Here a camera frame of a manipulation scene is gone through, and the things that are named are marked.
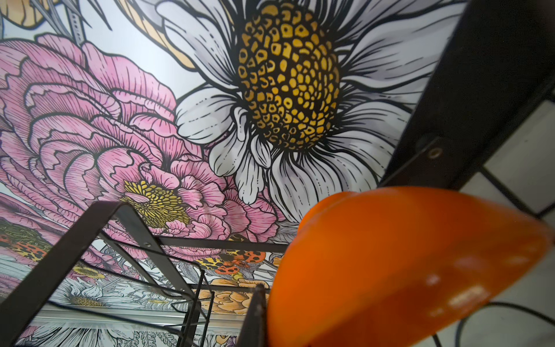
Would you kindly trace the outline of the orange plastic bowl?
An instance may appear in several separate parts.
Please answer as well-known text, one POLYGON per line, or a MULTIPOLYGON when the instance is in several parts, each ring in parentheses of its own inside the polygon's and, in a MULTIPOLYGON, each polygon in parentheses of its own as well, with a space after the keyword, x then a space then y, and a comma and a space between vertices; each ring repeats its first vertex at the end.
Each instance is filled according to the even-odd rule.
POLYGON ((342 192, 299 224, 270 292, 271 346, 412 346, 484 306, 552 246, 545 223, 445 189, 342 192))

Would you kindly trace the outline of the black metal dish rack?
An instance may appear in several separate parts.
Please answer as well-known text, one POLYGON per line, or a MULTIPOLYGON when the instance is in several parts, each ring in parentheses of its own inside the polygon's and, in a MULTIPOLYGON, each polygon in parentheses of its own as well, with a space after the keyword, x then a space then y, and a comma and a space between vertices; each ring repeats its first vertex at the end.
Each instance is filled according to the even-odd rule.
POLYGON ((316 204, 460 192, 553 86, 553 1, 3 1, 1 345, 271 346, 316 204))

